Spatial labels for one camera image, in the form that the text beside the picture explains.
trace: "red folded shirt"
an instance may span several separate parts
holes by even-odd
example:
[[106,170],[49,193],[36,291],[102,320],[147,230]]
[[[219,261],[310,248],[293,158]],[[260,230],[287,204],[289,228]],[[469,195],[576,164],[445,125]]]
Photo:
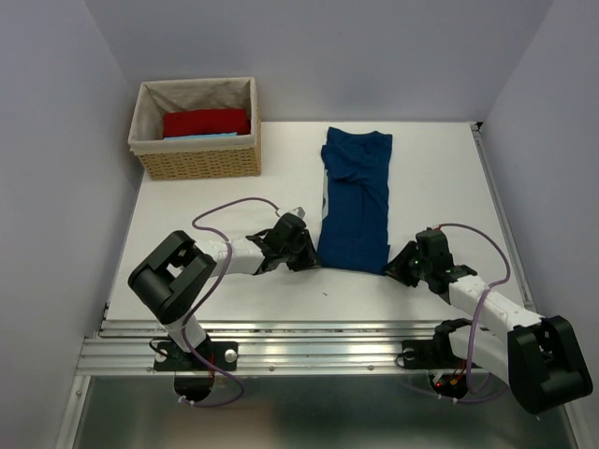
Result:
[[250,134],[245,109],[199,109],[171,112],[163,117],[163,138],[197,134]]

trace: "fabric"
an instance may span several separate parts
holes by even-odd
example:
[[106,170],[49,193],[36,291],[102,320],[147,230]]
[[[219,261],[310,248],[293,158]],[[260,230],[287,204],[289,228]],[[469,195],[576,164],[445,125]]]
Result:
[[198,134],[250,134],[245,109],[198,109],[171,112],[163,117],[163,137]]
[[220,138],[218,146],[245,149],[257,145],[259,113],[254,78],[146,81],[139,86],[127,139],[133,154],[218,150],[208,138],[163,140],[165,114],[197,109],[245,109],[245,115],[252,122],[251,134]]
[[329,128],[323,221],[323,266],[383,274],[387,263],[388,167],[393,136],[353,135]]
[[185,140],[186,138],[232,138],[233,136],[237,136],[237,133],[196,134],[193,136],[178,136],[177,138],[165,138],[165,140]]

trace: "blue shirt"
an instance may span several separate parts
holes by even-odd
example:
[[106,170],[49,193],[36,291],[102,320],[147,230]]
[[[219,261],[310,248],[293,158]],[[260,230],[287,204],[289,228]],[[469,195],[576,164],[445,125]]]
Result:
[[329,128],[318,254],[323,266],[383,274],[387,263],[388,167],[393,136]]

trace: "white tabletop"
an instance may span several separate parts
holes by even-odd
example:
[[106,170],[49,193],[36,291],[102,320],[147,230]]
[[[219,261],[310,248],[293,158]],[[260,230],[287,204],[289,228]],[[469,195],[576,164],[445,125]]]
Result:
[[[107,320],[152,320],[126,284],[131,271],[170,232],[215,239],[196,231],[192,219],[243,196],[264,196],[280,207],[302,206],[317,242],[320,234],[324,168],[320,150],[327,129],[373,130],[393,135],[389,167],[390,258],[415,233],[441,222],[460,222],[490,234],[505,249],[489,187],[468,123],[263,123],[262,175],[196,181],[143,179],[110,298]],[[230,239],[272,227],[276,217],[261,203],[245,203],[207,217]],[[447,229],[458,264],[476,269],[487,282],[504,275],[497,253],[478,235]],[[522,304],[517,282],[499,290]],[[261,276],[231,275],[202,306],[200,321],[394,321],[444,320],[463,316],[429,292],[407,288],[383,276],[335,269],[294,273],[285,266]]]

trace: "white wall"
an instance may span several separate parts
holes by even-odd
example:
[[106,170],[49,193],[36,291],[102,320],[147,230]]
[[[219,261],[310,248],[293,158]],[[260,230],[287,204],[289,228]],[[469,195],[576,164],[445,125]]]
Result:
[[0,445],[53,447],[139,171],[133,97],[81,0],[0,7]]
[[[556,0],[483,139],[541,312],[575,326],[599,384],[599,2]],[[583,399],[588,423],[599,398]],[[597,426],[591,430],[597,432]],[[599,433],[595,435],[599,447]]]
[[550,0],[86,0],[130,83],[254,75],[267,120],[482,120]]

